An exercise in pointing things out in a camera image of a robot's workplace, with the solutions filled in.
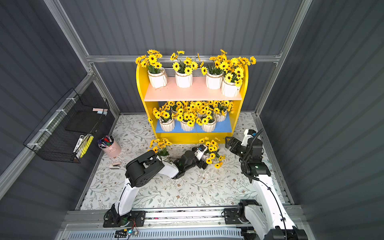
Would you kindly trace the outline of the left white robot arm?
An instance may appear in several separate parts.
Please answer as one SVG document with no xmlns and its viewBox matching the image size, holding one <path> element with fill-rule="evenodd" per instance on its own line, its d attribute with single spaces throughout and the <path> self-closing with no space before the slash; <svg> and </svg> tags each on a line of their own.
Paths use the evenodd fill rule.
<svg viewBox="0 0 384 240">
<path fill-rule="evenodd" d="M 172 162 L 150 150 L 129 162 L 126 166 L 122 193 L 118 201 L 105 213 L 103 227 L 142 227 L 146 211 L 132 210 L 140 188 L 158 174 L 171 179 L 184 176 L 187 170 L 201 164 L 203 156 L 206 154 L 207 148 L 200 145 L 186 151 L 179 159 Z"/>
</svg>

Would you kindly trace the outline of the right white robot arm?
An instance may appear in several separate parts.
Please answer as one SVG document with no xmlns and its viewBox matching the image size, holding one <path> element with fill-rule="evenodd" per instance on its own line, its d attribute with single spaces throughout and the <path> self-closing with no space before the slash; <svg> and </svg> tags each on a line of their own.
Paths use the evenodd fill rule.
<svg viewBox="0 0 384 240">
<path fill-rule="evenodd" d="M 226 137 L 225 147 L 239 157 L 242 174 L 258 192 L 257 200 L 238 204 L 239 221 L 250 223 L 261 240 L 307 240 L 305 230 L 298 229 L 278 198 L 271 172 L 262 161 L 263 142 L 252 135 L 243 141 Z"/>
</svg>

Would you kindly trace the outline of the sunflower pot taken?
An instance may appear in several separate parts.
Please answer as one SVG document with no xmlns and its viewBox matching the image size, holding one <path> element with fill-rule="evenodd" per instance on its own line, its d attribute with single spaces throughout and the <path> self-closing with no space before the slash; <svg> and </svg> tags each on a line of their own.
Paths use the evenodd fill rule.
<svg viewBox="0 0 384 240">
<path fill-rule="evenodd" d="M 154 139 L 150 142 L 150 150 L 153 150 L 160 157 L 169 156 L 167 147 L 170 147 L 173 143 L 166 138 Z"/>
<path fill-rule="evenodd" d="M 216 169 L 220 169 L 224 163 L 225 156 L 219 154 L 219 142 L 221 140 L 214 138 L 210 140 L 209 137 L 204 137 L 199 140 L 199 143 L 207 147 L 202 159 L 206 160 L 208 165 L 214 165 Z"/>
</svg>

